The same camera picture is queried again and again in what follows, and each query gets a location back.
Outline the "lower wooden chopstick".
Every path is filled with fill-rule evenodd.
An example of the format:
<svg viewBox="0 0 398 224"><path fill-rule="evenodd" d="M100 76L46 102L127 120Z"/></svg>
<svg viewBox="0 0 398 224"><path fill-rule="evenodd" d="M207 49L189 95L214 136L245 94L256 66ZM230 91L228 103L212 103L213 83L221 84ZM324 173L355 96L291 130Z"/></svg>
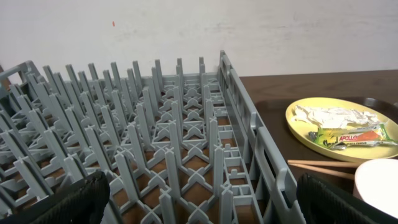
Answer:
<svg viewBox="0 0 398 224"><path fill-rule="evenodd" d="M290 165L294 166L294 167L303 168L303 169L306 169L306 170L312 170L312 171L323 173L323 174L328 174L328 175L333 175L333 176L336 176L336 177L341 177L341 178L344 178L344 179L354 180L354 174L349 174L349 173L345 173L345 172L325 169L325 168L321 168L321 167L309 166L309 165L304 165L304 164L290 164Z"/></svg>

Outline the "dark brown serving tray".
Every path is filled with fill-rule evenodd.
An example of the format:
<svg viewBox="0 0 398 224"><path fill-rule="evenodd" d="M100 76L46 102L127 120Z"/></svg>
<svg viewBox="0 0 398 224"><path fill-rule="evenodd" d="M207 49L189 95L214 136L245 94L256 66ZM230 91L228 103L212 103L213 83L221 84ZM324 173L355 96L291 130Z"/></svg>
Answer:
<svg viewBox="0 0 398 224"><path fill-rule="evenodd" d="M359 103L361 105L367 106L371 109L375 109L377 112L381 112L388 118L391 118L397 123L397 107L393 104L387 103L385 101L376 100L373 98L365 97L348 97L343 98L344 100L352 101L354 103ZM265 125L267 126L272 138L274 139L280 153L287 162L288 160L308 160L308 161L337 161L330 157L321 155L303 143L301 143L292 132L289 130L287 120L285 118L285 111L291 103L297 99L289 100L264 100L256 103L256 108L261 115L261 118ZM308 172L310 174L315 174L320 178L338 186L339 188L353 193L354 181L344 179L341 177L335 177L328 174L322 174L312 170L306 170L299 167L289 166L290 171L296 180L299 177ZM354 174L354 168L344 168L344 167L324 167L327 169L336 168L336 170L341 172L347 172Z"/></svg>

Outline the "wooden chopstick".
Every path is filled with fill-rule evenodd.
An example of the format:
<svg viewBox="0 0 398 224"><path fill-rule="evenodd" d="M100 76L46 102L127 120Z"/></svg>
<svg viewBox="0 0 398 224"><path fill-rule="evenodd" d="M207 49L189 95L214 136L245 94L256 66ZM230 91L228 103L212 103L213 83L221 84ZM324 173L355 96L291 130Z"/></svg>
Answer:
<svg viewBox="0 0 398 224"><path fill-rule="evenodd" d="M349 174L349 173L345 173L345 172L325 169L325 168L321 168L321 167L309 166L309 165L304 165L304 164L290 164L290 165L294 166L294 167L303 168L303 169L306 169L306 170L312 170L312 171L323 173L323 174L328 174L328 175L333 175L333 176L336 176L336 177L341 177L341 178L344 178L344 179L354 180L354 174Z"/></svg>
<svg viewBox="0 0 398 224"><path fill-rule="evenodd" d="M289 164L301 164L309 166L325 166L325 167L359 167L358 162L341 162L341 161L305 161L305 160L288 160Z"/></svg>

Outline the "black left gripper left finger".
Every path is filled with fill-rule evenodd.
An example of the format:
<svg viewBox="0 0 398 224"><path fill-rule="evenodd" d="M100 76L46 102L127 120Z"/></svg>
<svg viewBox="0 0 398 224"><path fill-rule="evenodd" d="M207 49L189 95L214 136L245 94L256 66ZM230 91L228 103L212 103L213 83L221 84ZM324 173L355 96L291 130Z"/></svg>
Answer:
<svg viewBox="0 0 398 224"><path fill-rule="evenodd" d="M6 224L99 224L109 202L106 175L97 171L71 184L1 223Z"/></svg>

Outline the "upper wooden chopstick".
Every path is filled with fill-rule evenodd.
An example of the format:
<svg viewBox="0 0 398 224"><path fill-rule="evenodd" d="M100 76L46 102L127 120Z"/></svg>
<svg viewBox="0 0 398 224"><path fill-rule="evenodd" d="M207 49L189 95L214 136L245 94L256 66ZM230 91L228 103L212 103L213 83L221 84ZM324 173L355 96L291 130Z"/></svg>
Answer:
<svg viewBox="0 0 398 224"><path fill-rule="evenodd" d="M358 162L341 162L341 161L305 161L305 160L288 160L289 164L301 164L309 166L325 166L325 167L359 167Z"/></svg>

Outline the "grey plastic dish rack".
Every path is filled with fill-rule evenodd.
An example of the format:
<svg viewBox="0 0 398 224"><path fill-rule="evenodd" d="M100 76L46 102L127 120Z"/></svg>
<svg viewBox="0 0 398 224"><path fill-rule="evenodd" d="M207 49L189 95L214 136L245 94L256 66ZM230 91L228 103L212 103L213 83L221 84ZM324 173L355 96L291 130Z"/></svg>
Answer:
<svg viewBox="0 0 398 224"><path fill-rule="evenodd" d="M143 77L31 61L1 73L1 218L101 172L101 223L303 223L297 183L228 56L215 73Z"/></svg>

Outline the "green orange snack wrapper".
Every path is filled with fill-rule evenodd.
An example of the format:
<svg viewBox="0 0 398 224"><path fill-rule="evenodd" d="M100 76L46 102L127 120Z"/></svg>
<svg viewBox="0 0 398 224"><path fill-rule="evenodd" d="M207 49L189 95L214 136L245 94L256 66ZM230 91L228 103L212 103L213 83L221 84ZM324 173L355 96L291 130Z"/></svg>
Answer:
<svg viewBox="0 0 398 224"><path fill-rule="evenodd" d="M397 145L397 141L389 137L384 124L354 129L318 128L317 132L309 132L308 135L312 142L330 150L343 151L351 146Z"/></svg>

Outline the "pink white bowl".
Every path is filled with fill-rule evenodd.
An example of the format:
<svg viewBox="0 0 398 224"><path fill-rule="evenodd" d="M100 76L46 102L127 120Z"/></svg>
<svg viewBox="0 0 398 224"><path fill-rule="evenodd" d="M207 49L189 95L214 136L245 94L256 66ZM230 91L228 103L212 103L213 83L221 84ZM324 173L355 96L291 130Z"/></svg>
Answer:
<svg viewBox="0 0 398 224"><path fill-rule="evenodd" d="M397 218L397 159L362 163L354 175L353 195Z"/></svg>

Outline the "yellow round plate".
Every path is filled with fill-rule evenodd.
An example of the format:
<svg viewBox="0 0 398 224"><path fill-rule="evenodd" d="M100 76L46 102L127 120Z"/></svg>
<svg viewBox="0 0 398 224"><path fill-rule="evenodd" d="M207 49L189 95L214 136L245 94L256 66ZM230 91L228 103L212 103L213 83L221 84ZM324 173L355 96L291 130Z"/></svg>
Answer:
<svg viewBox="0 0 398 224"><path fill-rule="evenodd" d="M336 98L304 98L285 112L289 129L311 150L348 162L397 156L397 123L367 106Z"/></svg>

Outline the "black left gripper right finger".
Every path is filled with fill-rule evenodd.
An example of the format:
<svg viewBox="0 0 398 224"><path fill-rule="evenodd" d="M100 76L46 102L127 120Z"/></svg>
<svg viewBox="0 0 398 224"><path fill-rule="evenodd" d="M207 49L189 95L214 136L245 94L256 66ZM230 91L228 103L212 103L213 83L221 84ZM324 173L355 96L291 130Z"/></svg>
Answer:
<svg viewBox="0 0 398 224"><path fill-rule="evenodd" d="M296 196L307 223L397 223L397 218L308 173L297 181Z"/></svg>

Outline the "white tissue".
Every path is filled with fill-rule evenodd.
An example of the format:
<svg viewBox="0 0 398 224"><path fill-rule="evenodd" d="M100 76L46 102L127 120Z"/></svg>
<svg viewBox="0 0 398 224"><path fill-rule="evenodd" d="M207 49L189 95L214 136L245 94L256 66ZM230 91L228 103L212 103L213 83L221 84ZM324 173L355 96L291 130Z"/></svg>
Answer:
<svg viewBox="0 0 398 224"><path fill-rule="evenodd" d="M340 128L350 126L373 126L381 123L376 114L344 108L320 108L297 105L292 121L303 121L319 128Z"/></svg>

